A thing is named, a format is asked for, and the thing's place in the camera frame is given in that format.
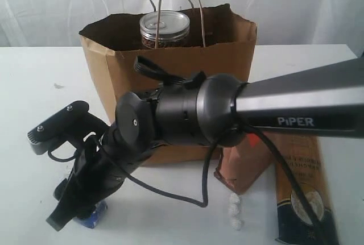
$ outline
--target jar lid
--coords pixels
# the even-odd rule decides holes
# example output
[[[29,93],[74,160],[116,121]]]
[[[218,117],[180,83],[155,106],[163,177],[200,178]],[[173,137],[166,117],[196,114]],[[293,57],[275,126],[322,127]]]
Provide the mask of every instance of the jar lid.
[[[140,33],[149,40],[155,40],[158,12],[142,16],[139,21]],[[189,18],[180,12],[164,10],[160,12],[159,40],[179,40],[189,32]]]

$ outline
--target white tabletop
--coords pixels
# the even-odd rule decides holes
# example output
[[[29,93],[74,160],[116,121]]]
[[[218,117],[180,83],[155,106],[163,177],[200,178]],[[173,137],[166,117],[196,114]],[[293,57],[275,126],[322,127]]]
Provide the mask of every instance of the white tabletop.
[[[257,46],[250,82],[355,58],[345,45]],[[28,130],[74,100],[107,120],[81,47],[0,48],[0,236],[2,244],[275,244],[275,174],[269,167],[243,195],[245,225],[229,223],[230,191],[209,174],[206,209],[164,198],[126,181],[90,230],[70,222],[60,232],[45,219],[66,167],[32,153]],[[364,240],[364,140],[321,139],[324,167],[342,244]],[[72,154],[64,146],[57,155]],[[202,162],[139,168],[135,176],[170,192],[201,198]]]

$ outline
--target white wall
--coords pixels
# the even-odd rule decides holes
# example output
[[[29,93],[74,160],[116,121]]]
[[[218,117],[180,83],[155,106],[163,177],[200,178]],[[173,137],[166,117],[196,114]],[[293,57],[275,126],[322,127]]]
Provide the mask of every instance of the white wall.
[[[258,24],[259,44],[348,44],[364,51],[364,0],[202,0],[229,2]],[[184,9],[187,0],[163,0]],[[78,31],[112,13],[147,13],[148,0],[0,0],[0,46],[80,45]]]

